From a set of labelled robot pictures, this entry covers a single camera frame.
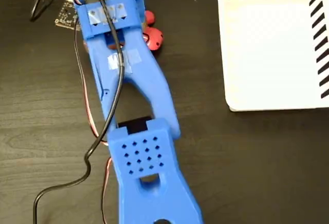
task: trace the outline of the perforated blue panel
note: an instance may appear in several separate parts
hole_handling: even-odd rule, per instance
[[[120,224],[201,224],[200,209],[178,167],[165,119],[147,122],[148,130],[128,135],[125,127],[108,136],[120,186]],[[145,183],[140,178],[158,174]]]

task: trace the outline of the blue 3d-printed robot arm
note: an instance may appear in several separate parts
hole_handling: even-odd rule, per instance
[[[120,224],[202,224],[200,209],[178,167],[173,141],[180,128],[167,81],[142,36],[143,0],[107,0],[124,40],[125,81],[133,83],[152,106],[155,119],[130,133],[112,120],[108,133],[119,182]],[[98,94],[106,117],[118,81],[117,52],[108,47],[109,26],[100,3],[76,6],[88,46]],[[153,181],[143,178],[157,175]]]

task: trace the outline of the wooden surface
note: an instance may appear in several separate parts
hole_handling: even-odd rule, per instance
[[[35,195],[80,177],[83,154],[93,140],[73,32],[53,24],[60,3],[34,24],[28,22],[31,4],[32,0],[0,0],[3,224],[32,223]],[[204,222],[328,223],[328,111],[231,113],[224,96],[217,0],[147,0],[147,5],[165,36],[156,55],[181,124],[177,156]],[[101,124],[88,55],[82,54],[91,106]],[[125,86],[118,120],[149,111],[139,93]],[[107,148],[100,147],[85,183],[45,196],[39,224],[102,223],[99,205],[107,157]],[[118,223],[117,198],[112,173],[106,197],[111,224]]]

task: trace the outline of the hole pattern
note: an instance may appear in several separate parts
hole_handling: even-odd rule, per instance
[[[325,24],[325,14],[323,12],[323,0],[310,0],[309,6],[311,8],[310,16],[314,18],[312,24],[312,29],[316,31],[313,36],[313,39],[316,40],[316,45],[314,51],[318,54],[316,62],[326,61],[326,63],[318,70],[318,75],[321,75],[321,81],[319,86],[322,87],[329,82],[329,72],[325,73],[329,69],[329,46],[328,46],[328,36],[324,33],[327,31]],[[321,98],[329,96],[329,89],[325,90],[321,94]]]
[[[136,174],[136,173],[142,173],[147,170],[153,170],[155,166],[163,167],[164,163],[161,160],[162,154],[160,152],[160,146],[158,137],[153,137],[150,139],[152,142],[152,147],[147,146],[148,139],[143,139],[142,141],[132,141],[130,143],[131,147],[134,147],[134,155],[133,155],[133,161],[131,160],[131,155],[129,153],[125,153],[125,158],[130,158],[129,161],[126,161],[126,166],[128,169],[128,173],[130,175]],[[121,147],[123,150],[128,149],[129,144],[123,144]],[[152,158],[152,150],[157,150],[157,154],[155,159]]]

